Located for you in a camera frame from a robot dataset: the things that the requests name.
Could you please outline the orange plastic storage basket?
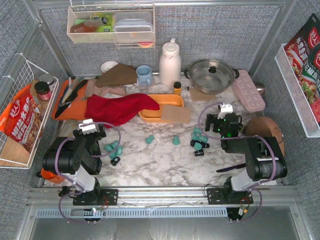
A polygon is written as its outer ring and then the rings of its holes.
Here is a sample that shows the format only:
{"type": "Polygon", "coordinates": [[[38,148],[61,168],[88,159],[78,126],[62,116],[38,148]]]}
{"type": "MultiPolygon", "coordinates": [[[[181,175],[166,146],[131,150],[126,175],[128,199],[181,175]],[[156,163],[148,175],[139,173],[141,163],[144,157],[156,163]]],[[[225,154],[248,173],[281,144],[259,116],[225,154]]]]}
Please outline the orange plastic storage basket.
{"type": "Polygon", "coordinates": [[[155,102],[159,104],[159,110],[144,109],[138,114],[146,123],[167,123],[161,119],[163,108],[165,105],[172,105],[176,107],[184,107],[184,100],[177,94],[149,94],[155,102]]]}

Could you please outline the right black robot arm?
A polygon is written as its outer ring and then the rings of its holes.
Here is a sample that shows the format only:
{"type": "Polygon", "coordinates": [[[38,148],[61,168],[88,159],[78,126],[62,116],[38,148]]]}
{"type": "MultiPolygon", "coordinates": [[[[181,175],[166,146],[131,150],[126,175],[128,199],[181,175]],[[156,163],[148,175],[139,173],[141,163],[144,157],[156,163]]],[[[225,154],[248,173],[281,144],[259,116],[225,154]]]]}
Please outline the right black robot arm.
{"type": "Polygon", "coordinates": [[[244,128],[244,137],[238,137],[242,118],[227,113],[224,118],[208,114],[205,131],[212,130],[221,135],[221,148],[228,154],[243,154],[243,171],[228,177],[222,188],[208,188],[210,205],[252,204],[251,189],[266,180],[277,180],[287,176],[288,168],[284,159],[283,138],[276,122],[266,116],[252,118],[244,128]]]}

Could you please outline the brown cardboard sheet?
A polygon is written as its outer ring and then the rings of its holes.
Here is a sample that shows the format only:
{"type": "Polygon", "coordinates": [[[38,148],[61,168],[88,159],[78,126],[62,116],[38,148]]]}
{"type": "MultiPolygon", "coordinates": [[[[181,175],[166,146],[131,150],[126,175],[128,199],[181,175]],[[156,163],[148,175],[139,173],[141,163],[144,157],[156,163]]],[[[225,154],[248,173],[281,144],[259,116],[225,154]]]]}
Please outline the brown cardboard sheet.
{"type": "Polygon", "coordinates": [[[191,120],[191,109],[165,104],[162,110],[161,120],[170,123],[189,124],[191,120]]]}

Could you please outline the red cloth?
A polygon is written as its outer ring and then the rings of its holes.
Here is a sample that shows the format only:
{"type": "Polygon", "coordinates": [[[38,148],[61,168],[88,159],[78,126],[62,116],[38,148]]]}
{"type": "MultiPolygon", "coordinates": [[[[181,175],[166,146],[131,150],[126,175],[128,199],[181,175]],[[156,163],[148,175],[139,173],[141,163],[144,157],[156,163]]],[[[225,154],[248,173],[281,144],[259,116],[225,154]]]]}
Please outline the red cloth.
{"type": "Polygon", "coordinates": [[[87,99],[84,117],[95,122],[121,126],[142,110],[158,111],[160,105],[144,93],[135,93],[118,98],[92,95],[87,99]]]}

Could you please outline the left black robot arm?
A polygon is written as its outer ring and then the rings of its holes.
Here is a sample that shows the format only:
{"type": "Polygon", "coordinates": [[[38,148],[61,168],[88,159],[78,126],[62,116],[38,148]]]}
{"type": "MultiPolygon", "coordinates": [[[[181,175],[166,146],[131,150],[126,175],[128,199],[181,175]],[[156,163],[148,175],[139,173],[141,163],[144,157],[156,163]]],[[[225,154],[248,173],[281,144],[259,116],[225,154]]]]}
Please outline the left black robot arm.
{"type": "Polygon", "coordinates": [[[42,168],[75,186],[75,193],[70,196],[73,205],[106,206],[108,197],[95,177],[102,168],[99,140],[106,136],[104,125],[88,119],[73,131],[73,135],[72,139],[55,139],[43,157],[42,168]]]}

